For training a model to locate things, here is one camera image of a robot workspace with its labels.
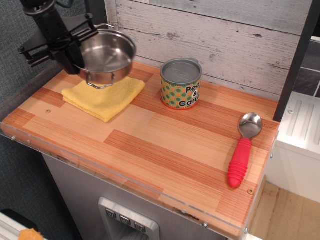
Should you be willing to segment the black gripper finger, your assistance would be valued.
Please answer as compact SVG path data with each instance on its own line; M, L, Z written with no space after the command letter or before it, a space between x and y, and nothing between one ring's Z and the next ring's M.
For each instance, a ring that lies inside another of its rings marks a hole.
M85 62L81 52L81 43L78 41L68 41L66 48L67 68L74 69L74 66L79 68L85 67Z
M74 69L68 69L68 59L67 59L67 50L51 50L51 54L53 59L69 74L69 75L77 75L78 69L74 67Z

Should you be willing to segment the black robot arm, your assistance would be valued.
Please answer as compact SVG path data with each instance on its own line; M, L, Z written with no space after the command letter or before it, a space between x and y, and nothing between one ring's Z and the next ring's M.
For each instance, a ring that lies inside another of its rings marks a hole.
M68 74L77 75L85 67L80 47L98 34L93 15L62 17L55 0L22 0L24 13L32 17L38 30L18 48L31 67L55 60Z

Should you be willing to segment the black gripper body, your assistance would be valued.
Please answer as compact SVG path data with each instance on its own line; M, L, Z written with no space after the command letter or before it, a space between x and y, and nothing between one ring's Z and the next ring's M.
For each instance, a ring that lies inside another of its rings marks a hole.
M98 34L90 13L62 17L55 8L25 8L23 11L38 27L35 34L18 48L19 54L24 55L32 67L54 60L51 50L67 50L68 41L82 45Z

